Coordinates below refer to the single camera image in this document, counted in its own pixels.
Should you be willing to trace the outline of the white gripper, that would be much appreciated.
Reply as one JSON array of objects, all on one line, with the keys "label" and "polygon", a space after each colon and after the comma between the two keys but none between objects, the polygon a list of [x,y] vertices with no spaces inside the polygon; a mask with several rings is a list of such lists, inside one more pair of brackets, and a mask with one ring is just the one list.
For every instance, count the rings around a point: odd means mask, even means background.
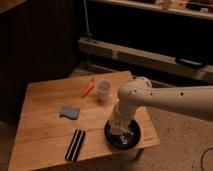
[{"label": "white gripper", "polygon": [[130,122],[134,119],[135,108],[128,106],[127,104],[117,102],[112,110],[112,114],[109,119],[109,125],[111,127],[117,127],[123,130],[127,128]]}]

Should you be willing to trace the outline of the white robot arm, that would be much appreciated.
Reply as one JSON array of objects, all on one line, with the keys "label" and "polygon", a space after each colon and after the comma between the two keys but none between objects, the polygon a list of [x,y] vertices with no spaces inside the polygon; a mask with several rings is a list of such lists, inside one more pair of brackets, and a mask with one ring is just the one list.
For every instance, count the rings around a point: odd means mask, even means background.
[{"label": "white robot arm", "polygon": [[119,135],[134,119],[137,109],[150,106],[213,121],[213,86],[153,88],[145,77],[121,85],[118,89],[110,132]]}]

